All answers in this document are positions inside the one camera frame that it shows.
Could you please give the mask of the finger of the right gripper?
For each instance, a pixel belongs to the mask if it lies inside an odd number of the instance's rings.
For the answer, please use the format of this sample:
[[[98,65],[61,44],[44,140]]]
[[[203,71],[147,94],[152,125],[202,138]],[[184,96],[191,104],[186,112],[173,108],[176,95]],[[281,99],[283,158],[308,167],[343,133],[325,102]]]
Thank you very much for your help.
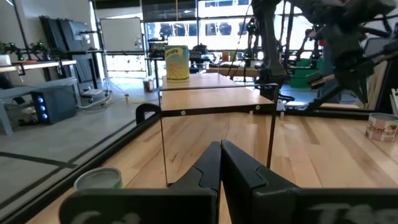
[[[358,79],[355,75],[342,74],[337,76],[337,80],[344,89],[356,93],[358,90]]]
[[[359,72],[353,73],[353,83],[351,90],[358,97],[362,103],[368,103],[368,76],[372,75],[369,72]]]

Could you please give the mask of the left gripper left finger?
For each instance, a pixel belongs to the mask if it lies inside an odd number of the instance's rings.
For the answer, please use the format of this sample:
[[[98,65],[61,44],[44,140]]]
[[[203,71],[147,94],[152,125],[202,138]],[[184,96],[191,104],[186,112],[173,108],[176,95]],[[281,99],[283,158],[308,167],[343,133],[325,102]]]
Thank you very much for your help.
[[[218,224],[221,144],[166,189],[89,189],[63,201],[61,224]]]

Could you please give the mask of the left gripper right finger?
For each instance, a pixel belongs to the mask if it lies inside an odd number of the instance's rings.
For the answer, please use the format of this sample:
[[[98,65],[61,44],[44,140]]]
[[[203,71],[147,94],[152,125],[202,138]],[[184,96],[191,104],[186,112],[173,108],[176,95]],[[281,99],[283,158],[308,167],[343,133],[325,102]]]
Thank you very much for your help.
[[[233,224],[398,224],[398,189],[301,188],[223,140]]]

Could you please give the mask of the diced tomatoes can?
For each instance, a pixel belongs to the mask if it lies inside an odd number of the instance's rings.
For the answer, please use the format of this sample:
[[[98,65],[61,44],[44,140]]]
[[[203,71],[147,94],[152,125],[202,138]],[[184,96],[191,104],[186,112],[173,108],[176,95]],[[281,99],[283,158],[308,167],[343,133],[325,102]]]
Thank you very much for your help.
[[[373,140],[393,142],[398,134],[398,116],[385,113],[371,113],[365,135]]]

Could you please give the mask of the tall green oranges can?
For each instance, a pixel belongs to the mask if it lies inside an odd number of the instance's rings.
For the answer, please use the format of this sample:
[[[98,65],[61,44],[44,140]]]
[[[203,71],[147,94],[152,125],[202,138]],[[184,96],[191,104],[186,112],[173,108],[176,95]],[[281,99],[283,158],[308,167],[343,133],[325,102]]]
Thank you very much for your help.
[[[99,167],[85,172],[73,184],[75,190],[120,189],[123,186],[121,172],[113,167]]]

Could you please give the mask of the green crate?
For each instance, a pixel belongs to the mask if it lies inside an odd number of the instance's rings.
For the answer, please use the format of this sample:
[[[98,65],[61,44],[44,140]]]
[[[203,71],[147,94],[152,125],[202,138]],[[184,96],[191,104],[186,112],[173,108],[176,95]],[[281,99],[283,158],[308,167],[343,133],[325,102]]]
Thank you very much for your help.
[[[318,60],[302,58],[295,61],[294,66],[297,68],[292,70],[290,86],[292,88],[307,88],[306,76],[319,72],[322,69],[323,60],[321,58]]]

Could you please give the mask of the yellow carrots can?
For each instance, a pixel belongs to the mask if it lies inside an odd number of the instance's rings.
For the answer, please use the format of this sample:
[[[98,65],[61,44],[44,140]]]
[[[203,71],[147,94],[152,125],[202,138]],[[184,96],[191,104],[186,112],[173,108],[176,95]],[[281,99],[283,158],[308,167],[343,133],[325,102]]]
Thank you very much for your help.
[[[164,56],[167,81],[187,81],[190,77],[188,47],[186,45],[166,45]]]

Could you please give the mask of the computer tower blue lights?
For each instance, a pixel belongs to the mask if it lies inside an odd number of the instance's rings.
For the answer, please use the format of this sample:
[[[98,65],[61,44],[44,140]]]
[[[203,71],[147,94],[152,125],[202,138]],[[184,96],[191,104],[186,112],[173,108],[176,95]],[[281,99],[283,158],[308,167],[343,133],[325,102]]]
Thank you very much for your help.
[[[76,115],[77,102],[72,86],[44,88],[30,95],[40,124],[55,124]]]

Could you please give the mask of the whiteboard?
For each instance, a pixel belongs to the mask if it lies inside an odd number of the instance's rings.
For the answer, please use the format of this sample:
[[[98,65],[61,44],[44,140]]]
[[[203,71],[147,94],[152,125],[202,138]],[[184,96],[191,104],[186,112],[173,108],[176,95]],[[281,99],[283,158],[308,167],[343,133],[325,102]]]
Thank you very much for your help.
[[[108,52],[143,52],[141,20],[138,17],[101,19],[104,47]]]

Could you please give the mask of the grey bench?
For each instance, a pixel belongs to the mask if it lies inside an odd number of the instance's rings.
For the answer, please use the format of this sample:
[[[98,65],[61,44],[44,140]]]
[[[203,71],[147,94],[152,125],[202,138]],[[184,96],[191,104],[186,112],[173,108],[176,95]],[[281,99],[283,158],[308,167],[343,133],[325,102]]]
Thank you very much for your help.
[[[6,107],[4,106],[3,99],[8,99],[8,98],[14,98],[16,96],[23,96],[23,95],[28,95],[32,91],[40,90],[43,88],[50,88],[50,87],[55,87],[55,86],[73,86],[74,92],[73,94],[75,95],[76,99],[76,105],[80,106],[81,105],[81,97],[79,94],[79,86],[78,86],[78,80],[77,78],[70,77],[70,78],[64,78],[60,80],[54,80],[54,81],[49,81],[45,83],[39,83],[35,85],[27,85],[27,86],[19,86],[7,90],[0,90],[0,121],[3,126],[3,130],[6,135],[11,135],[13,133],[12,131],[12,126],[10,123],[10,120],[8,118],[8,115],[6,113]]]

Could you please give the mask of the wooden top desk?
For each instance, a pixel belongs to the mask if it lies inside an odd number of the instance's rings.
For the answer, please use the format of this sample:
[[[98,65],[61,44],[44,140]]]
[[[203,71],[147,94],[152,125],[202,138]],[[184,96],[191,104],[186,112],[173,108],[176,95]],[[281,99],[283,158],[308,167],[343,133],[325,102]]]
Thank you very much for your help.
[[[1,66],[0,73],[17,72],[19,75],[25,75],[27,70],[49,68],[49,67],[62,67],[74,64],[76,64],[76,60],[57,60],[57,61],[34,62],[34,63],[19,63],[15,65]]]

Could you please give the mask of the black panel stack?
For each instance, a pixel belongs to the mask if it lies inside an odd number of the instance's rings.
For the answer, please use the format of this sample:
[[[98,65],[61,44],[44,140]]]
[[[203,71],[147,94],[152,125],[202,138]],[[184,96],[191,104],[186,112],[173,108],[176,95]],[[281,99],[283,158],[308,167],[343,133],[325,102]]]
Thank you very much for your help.
[[[100,50],[92,48],[88,41],[93,33],[84,22],[70,19],[52,19],[40,16],[45,38],[49,43],[50,56],[62,60],[75,60],[74,69],[80,83],[92,82],[91,87],[98,89],[100,70],[96,57]]]

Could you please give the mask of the wooden shelf black frame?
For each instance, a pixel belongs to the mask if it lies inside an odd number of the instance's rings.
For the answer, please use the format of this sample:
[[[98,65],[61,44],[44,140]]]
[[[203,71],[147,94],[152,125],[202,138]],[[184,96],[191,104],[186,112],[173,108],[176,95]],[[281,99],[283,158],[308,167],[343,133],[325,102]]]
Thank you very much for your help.
[[[276,84],[239,85],[218,74],[194,74],[185,82],[163,82],[159,90],[160,130],[165,183],[171,186],[213,141],[246,144],[248,152],[267,143],[264,164],[271,166],[277,115]]]

